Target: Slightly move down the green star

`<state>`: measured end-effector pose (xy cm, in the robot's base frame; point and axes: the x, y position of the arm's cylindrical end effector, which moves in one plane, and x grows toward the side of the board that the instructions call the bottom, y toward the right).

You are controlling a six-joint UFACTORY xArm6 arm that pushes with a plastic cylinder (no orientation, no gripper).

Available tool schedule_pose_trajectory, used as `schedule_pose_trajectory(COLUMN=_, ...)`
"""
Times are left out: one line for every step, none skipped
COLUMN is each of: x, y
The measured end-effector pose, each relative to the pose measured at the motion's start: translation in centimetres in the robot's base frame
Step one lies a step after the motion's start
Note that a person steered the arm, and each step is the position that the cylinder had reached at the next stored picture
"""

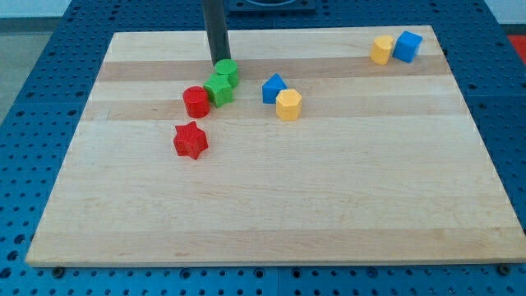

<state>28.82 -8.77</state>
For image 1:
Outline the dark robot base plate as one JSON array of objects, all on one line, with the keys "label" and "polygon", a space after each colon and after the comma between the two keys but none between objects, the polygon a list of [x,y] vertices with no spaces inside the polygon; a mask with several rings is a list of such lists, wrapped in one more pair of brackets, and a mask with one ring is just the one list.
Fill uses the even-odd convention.
[{"label": "dark robot base plate", "polygon": [[230,12],[313,12],[316,0],[228,0]]}]

